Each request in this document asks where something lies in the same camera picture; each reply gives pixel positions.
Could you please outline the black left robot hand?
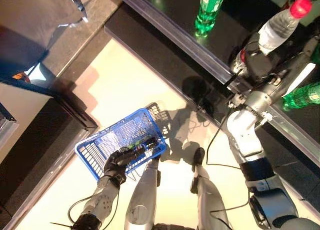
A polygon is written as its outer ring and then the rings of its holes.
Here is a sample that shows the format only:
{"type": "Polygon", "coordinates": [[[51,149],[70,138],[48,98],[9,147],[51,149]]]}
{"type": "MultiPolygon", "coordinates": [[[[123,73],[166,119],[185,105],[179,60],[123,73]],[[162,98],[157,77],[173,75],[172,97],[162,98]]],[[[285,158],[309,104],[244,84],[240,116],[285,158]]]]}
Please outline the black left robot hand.
{"type": "Polygon", "coordinates": [[[143,145],[138,146],[134,149],[128,147],[122,147],[119,150],[113,152],[106,160],[104,165],[104,176],[111,179],[111,182],[119,188],[122,183],[126,181],[126,168],[127,165],[137,159],[140,155],[145,152],[143,145]]]}

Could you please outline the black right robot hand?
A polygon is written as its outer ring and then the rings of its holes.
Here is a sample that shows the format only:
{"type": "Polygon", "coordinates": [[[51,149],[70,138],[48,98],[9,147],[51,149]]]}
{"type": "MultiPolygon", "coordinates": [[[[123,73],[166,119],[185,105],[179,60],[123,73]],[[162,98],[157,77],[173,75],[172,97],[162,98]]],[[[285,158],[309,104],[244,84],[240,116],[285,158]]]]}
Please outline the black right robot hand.
{"type": "Polygon", "coordinates": [[[281,75],[273,72],[271,60],[261,51],[259,39],[259,33],[254,33],[234,51],[230,57],[232,77],[225,83],[226,86],[237,78],[248,79],[254,85],[268,82],[277,86],[281,82],[281,75]]]}

